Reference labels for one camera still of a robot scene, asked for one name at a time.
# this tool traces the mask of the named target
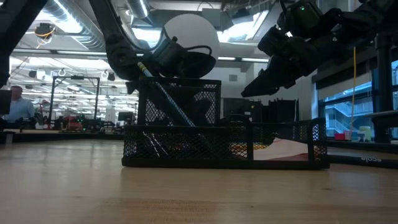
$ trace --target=mesh basket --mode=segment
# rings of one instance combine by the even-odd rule
[[[308,159],[314,166],[328,168],[326,145],[326,121],[317,118],[309,121],[294,123],[254,123],[253,124],[253,149],[266,149],[275,138],[286,139],[307,144]]]
[[[137,123],[213,126],[220,118],[221,81],[140,77]]]
[[[224,127],[126,126],[122,165],[222,169],[326,169],[325,119],[292,124],[233,121]],[[274,138],[306,143],[306,161],[255,160]]]
[[[126,126],[123,156],[153,160],[247,159],[247,151],[231,150],[230,133],[227,128]]]

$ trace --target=monitor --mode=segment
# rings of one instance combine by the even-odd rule
[[[11,90],[0,90],[0,115],[10,113]]]
[[[119,112],[118,121],[125,121],[128,118],[132,119],[133,116],[133,112]]]

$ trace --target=ductwork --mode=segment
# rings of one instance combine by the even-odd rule
[[[149,3],[147,0],[126,0],[130,13],[138,19],[149,15]]]
[[[50,20],[61,30],[72,35],[90,51],[105,51],[102,32],[81,10],[74,0],[49,0],[43,12],[50,15]]]

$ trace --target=wooden tabletop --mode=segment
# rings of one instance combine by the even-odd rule
[[[0,146],[0,223],[396,223],[398,171],[138,169],[122,141]]]

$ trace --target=man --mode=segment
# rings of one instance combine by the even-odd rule
[[[12,86],[11,89],[11,105],[9,115],[5,115],[7,122],[15,123],[19,118],[31,118],[35,115],[35,108],[30,100],[22,98],[22,88],[20,86]]]

